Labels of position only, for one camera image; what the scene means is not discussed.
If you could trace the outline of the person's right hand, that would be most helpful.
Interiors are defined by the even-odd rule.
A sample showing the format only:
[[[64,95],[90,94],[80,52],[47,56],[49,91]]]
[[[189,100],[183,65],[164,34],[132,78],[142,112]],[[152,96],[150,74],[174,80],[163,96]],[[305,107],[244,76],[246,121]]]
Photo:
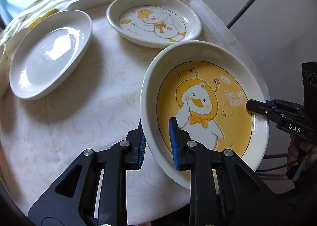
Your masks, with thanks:
[[[310,167],[316,161],[316,146],[308,142],[299,142],[296,140],[296,137],[290,135],[291,142],[288,147],[287,163],[292,163],[292,166],[297,165],[296,160],[298,159],[299,151],[309,152],[310,155],[306,161],[306,167]]]

